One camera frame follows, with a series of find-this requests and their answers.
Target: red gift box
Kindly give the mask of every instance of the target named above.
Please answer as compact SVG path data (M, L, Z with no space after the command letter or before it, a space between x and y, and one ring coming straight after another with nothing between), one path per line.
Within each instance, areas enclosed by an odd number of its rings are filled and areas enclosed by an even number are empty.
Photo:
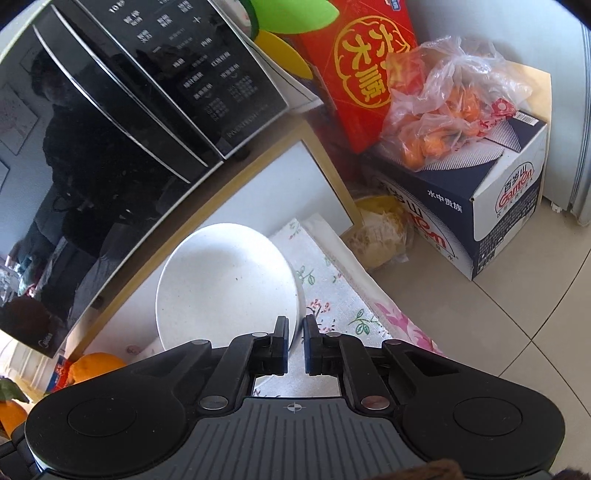
M293 43L327 90L351 148L376 143L388 113L385 69L389 52L417 46L404 0L331 0L339 16L322 30L294 35Z

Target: crosshair symbol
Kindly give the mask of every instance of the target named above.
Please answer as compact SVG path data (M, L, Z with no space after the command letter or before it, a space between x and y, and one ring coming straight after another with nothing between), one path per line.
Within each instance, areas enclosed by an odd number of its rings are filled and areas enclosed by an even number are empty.
M290 403L288 406L283 408L287 408L287 410L289 410L290 412L295 413L305 407L301 406L299 403Z

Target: ganten box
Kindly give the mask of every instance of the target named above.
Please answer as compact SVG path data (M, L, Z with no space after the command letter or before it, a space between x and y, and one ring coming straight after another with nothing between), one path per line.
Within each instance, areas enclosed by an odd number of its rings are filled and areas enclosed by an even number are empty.
M411 172L374 151L363 156L363 173L403 202L419 233L472 280L535 210L547 130L518 112L429 169Z

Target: green leaf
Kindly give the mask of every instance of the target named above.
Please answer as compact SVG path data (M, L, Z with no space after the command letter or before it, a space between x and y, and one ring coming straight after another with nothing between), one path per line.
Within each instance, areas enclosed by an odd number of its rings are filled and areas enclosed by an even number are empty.
M29 403L29 399L18 385L9 378L0 378L0 401L20 400Z
M327 27L339 16L326 0L251 0L259 28L279 34L299 34Z

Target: barcode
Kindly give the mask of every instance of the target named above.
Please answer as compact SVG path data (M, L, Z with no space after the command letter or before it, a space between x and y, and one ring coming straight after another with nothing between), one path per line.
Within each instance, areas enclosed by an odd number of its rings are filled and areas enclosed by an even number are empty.
M521 120L522 122L531 125L532 127L538 123L538 119L534 118L532 116L529 116L527 113L523 113L523 112L517 112L515 114L515 117L517 120Z

